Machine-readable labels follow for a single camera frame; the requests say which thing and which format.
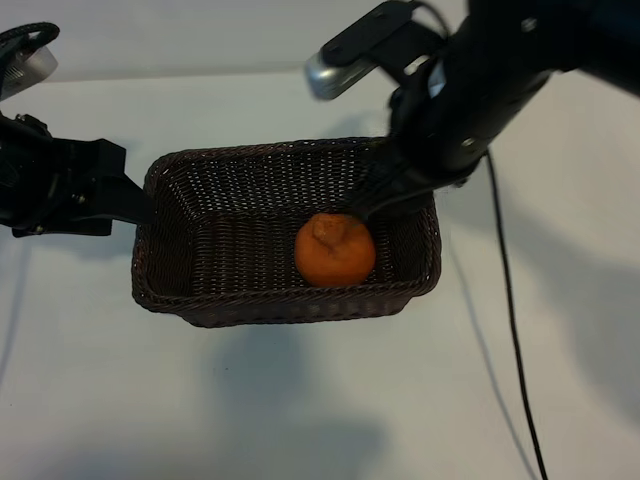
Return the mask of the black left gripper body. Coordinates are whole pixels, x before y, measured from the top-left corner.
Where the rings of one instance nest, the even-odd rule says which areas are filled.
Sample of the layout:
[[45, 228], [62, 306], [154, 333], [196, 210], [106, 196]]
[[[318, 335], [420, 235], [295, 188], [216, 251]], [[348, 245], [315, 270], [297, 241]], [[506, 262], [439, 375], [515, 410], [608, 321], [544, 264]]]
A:
[[23, 115], [1, 117], [1, 224], [15, 236], [108, 236], [111, 221], [91, 204], [111, 173], [111, 143], [54, 138]]

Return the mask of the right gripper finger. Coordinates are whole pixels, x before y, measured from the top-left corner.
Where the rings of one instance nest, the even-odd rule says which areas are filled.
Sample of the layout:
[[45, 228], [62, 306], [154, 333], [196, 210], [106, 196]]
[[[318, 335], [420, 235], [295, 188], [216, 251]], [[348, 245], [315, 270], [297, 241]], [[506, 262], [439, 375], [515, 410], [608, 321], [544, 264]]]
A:
[[383, 149], [372, 151], [349, 194], [349, 204], [386, 205], [405, 192], [403, 175], [404, 167], [393, 153]]
[[362, 185], [362, 219], [416, 213], [428, 206], [434, 188], [433, 181], [409, 175], [369, 176]]

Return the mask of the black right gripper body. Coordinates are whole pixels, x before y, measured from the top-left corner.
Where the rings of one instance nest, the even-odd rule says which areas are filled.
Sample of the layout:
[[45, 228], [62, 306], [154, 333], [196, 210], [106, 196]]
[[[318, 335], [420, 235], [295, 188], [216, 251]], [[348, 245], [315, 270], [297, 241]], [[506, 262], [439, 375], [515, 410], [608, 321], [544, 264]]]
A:
[[465, 20], [409, 83], [392, 115], [392, 138], [409, 184], [451, 185], [546, 84], [517, 24]]

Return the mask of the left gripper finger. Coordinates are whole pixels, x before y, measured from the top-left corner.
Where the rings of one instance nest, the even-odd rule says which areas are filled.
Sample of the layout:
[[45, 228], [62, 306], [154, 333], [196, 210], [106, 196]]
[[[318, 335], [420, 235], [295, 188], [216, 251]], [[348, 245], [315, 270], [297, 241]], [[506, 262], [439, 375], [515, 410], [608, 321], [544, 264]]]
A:
[[98, 214], [131, 224], [150, 224], [155, 219], [155, 205], [127, 176], [103, 177], [98, 190]]
[[125, 149], [109, 140], [97, 141], [99, 168], [103, 174], [123, 174]]

